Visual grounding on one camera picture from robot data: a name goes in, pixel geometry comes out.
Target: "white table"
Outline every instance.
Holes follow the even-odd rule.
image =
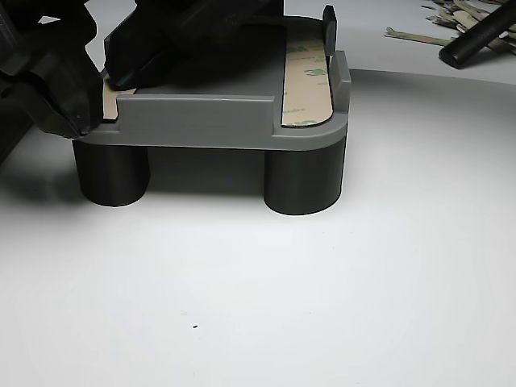
[[[69,141],[0,168],[0,385],[516,385],[516,88],[354,71],[341,200],[290,218],[259,152],[152,152],[82,198]]]

